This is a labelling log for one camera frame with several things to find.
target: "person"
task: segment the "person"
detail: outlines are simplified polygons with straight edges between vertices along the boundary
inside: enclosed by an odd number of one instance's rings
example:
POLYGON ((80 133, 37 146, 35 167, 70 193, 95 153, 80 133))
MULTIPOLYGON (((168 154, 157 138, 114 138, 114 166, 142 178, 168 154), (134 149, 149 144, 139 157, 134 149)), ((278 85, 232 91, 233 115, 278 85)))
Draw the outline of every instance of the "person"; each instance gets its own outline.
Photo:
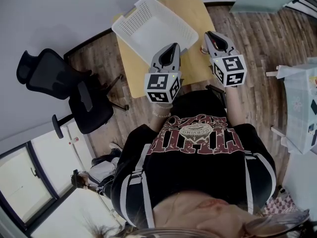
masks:
POLYGON ((77 188, 90 189, 100 195, 110 198, 111 185, 115 169, 122 152, 116 143, 110 143, 111 153, 94 158, 89 172, 73 171, 71 183, 77 188))
MULTIPOLYGON (((286 231, 255 215, 275 190, 274 160, 245 123, 236 87, 226 88, 226 100, 227 112, 212 90, 154 104, 150 124, 129 134, 111 201, 138 235, 241 238, 286 231)), ((295 218, 304 222, 307 212, 295 218)))

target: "light wood tabletop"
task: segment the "light wood tabletop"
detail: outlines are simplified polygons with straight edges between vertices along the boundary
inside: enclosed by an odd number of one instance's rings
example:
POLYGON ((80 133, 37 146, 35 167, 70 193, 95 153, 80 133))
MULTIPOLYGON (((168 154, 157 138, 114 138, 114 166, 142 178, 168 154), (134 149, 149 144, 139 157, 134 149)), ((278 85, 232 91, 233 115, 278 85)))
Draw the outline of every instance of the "light wood tabletop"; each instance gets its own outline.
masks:
MULTIPOLYGON (((204 33, 214 31, 214 26, 202 0, 159 0, 187 22, 199 35, 198 41, 181 56, 182 85, 213 78, 209 68, 209 55, 200 52, 204 33)), ((147 65, 120 37, 117 36, 124 71, 133 98, 145 96, 144 76, 149 72, 147 65)))

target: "black window frame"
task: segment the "black window frame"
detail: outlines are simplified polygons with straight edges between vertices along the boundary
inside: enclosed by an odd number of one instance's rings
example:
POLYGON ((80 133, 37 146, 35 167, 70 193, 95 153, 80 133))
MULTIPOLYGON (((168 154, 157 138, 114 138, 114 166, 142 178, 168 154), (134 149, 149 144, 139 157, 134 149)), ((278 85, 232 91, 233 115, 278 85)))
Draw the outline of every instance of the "black window frame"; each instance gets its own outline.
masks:
POLYGON ((21 144, 13 149, 0 155, 0 160, 4 157, 22 149, 26 148, 31 162, 36 170, 36 175, 41 179, 46 190, 51 195, 51 199, 42 206, 27 222, 21 220, 21 218, 16 214, 14 209, 10 206, 4 195, 0 190, 0 207, 4 212, 10 217, 14 224, 27 236, 30 237, 32 232, 35 231, 76 189, 73 185, 70 185, 62 194, 59 196, 58 193, 53 188, 47 175, 45 174, 40 161, 34 151, 31 141, 21 144))

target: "white plastic basket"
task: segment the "white plastic basket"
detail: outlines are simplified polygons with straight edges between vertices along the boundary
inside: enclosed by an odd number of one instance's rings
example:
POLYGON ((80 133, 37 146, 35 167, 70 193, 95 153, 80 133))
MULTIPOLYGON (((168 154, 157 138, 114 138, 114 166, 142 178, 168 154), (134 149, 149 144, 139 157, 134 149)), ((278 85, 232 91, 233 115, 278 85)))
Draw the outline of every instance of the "white plastic basket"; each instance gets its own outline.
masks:
POLYGON ((137 1, 114 22, 112 30, 148 65, 166 45, 177 42, 183 54, 198 40, 191 26, 157 0, 137 1))

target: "shoe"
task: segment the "shoe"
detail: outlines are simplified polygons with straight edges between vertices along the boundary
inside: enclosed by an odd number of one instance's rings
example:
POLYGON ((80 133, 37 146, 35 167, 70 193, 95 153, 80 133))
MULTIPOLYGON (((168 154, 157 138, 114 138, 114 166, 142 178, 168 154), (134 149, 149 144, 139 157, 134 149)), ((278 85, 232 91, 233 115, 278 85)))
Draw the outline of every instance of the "shoe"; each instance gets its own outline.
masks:
POLYGON ((122 148, 113 142, 109 144, 109 147, 110 147, 110 149, 119 149, 120 151, 122 151, 122 148))

